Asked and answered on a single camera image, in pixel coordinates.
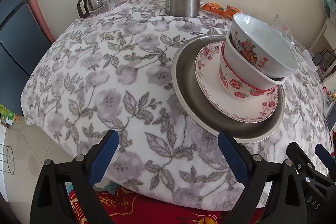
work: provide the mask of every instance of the tile floor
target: tile floor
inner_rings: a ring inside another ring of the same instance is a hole
[[[73,158],[38,126],[26,125],[23,117],[7,129],[4,144],[12,147],[15,160],[14,175],[3,173],[8,203],[18,220],[29,224],[31,202],[43,161],[49,158],[60,163]],[[100,186],[107,182],[103,179]]]

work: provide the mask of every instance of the teapot handle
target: teapot handle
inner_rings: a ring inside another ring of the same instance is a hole
[[[85,13],[83,13],[83,10],[80,6],[81,1],[83,1],[83,3],[84,3]],[[90,12],[87,9],[87,0],[79,0],[77,2],[77,11],[78,11],[78,14],[79,14],[80,18],[87,18],[90,15]]]

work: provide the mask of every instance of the floral tablecloth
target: floral tablecloth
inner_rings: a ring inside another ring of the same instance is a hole
[[[237,183],[217,138],[184,112],[171,83],[171,60],[188,39],[226,33],[230,21],[201,12],[197,18],[165,16],[164,0],[131,0],[122,10],[92,21],[76,20],[46,52],[26,84],[21,105],[73,156],[85,154],[108,129],[120,144],[105,173],[110,180],[165,202],[205,210],[229,210],[243,186]],[[279,129],[246,145],[268,161],[282,162],[296,141],[318,171],[314,154],[330,149],[323,122],[319,78],[293,48],[298,70],[283,87],[286,109]],[[269,185],[259,205],[265,204]]]

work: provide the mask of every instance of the metal wire basket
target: metal wire basket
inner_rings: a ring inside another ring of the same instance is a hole
[[[3,162],[3,172],[6,173],[10,173],[12,175],[14,175],[14,171],[15,171],[15,163],[14,163],[14,154],[13,154],[13,149],[11,146],[7,146],[7,145],[3,145],[0,144],[0,148],[3,147],[3,153],[0,152],[0,154],[2,155],[2,159],[0,159],[0,161]]]

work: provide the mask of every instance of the blue gripper pad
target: blue gripper pad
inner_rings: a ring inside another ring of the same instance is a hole
[[[218,135],[218,146],[227,163],[229,164],[236,180],[239,183],[244,184],[246,187],[250,182],[248,177],[248,167],[239,155],[238,151],[232,145],[231,141],[223,132],[220,132]]]
[[[332,168],[335,165],[334,158],[329,154],[322,144],[319,143],[317,146],[315,146],[315,154],[323,162],[325,167]]]
[[[103,178],[118,145],[119,135],[117,131],[113,130],[111,136],[91,164],[90,175],[88,178],[91,187],[93,187],[95,183],[100,182]]]

